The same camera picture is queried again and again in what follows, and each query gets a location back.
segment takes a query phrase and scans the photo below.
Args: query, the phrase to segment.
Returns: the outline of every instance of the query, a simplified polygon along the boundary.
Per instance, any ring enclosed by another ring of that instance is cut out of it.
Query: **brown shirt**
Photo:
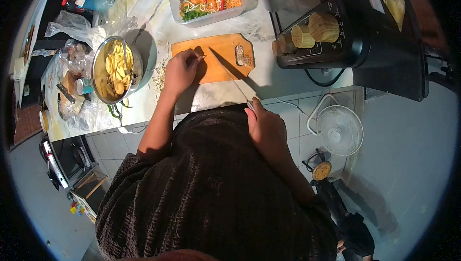
[[[300,206],[252,144],[246,115],[225,109],[188,115],[156,164],[128,154],[95,230],[106,260],[176,249],[219,260],[336,258],[327,207]]]

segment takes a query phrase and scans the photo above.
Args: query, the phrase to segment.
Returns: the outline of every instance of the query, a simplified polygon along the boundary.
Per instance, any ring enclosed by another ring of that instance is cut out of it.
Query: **cutting board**
[[[243,47],[243,53],[251,58],[251,65],[237,64],[235,47]],[[193,49],[201,56],[205,56],[197,67],[197,73],[193,84],[204,84],[213,82],[229,81],[230,78],[222,68],[218,60],[213,56],[209,47],[215,51],[219,61],[229,70],[234,80],[245,79],[250,71],[255,68],[255,57],[253,45],[241,34],[227,34],[211,37],[198,38],[171,45],[171,56],[181,51]]]

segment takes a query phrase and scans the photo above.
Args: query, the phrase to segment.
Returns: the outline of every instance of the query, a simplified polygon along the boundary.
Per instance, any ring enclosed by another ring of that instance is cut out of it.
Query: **countertop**
[[[156,107],[155,87],[152,82],[152,69],[158,61],[170,58],[170,45],[176,42],[222,34],[241,33],[253,44],[255,68],[245,80],[237,80],[237,84],[251,99],[269,99],[325,89],[313,84],[304,70],[284,70],[277,66],[272,54],[274,30],[269,16],[261,2],[251,0],[244,13],[238,17],[191,29],[177,24],[172,17],[169,0],[117,0],[116,6],[126,3],[127,16],[136,16],[138,30],[125,35],[132,41],[147,62],[145,83],[129,99],[133,108],[123,108],[123,126],[150,120]],[[320,70],[311,75],[321,82],[333,79],[340,69],[333,69],[323,75]],[[346,69],[343,75],[332,86],[339,88],[353,85],[352,70]],[[184,114],[210,108],[217,108],[246,100],[236,90],[232,81],[201,84],[189,88],[176,104],[175,114]],[[94,126],[86,130],[62,130],[63,124],[56,124],[49,130],[51,141],[96,131]],[[118,120],[113,120],[114,128],[120,126]]]

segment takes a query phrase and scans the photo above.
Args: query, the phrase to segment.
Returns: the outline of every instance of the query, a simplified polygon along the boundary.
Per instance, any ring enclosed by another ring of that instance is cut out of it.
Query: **fan grille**
[[[363,127],[354,111],[333,105],[320,112],[317,119],[320,141],[332,154],[349,156],[357,152],[363,141]]]

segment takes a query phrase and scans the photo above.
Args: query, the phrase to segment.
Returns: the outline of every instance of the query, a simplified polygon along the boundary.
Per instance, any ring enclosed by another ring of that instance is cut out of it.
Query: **metal spoon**
[[[128,69],[128,63],[126,63],[126,42],[125,39],[123,39],[123,57],[125,58],[125,74],[130,75],[130,81],[133,80],[131,76],[131,71]]]

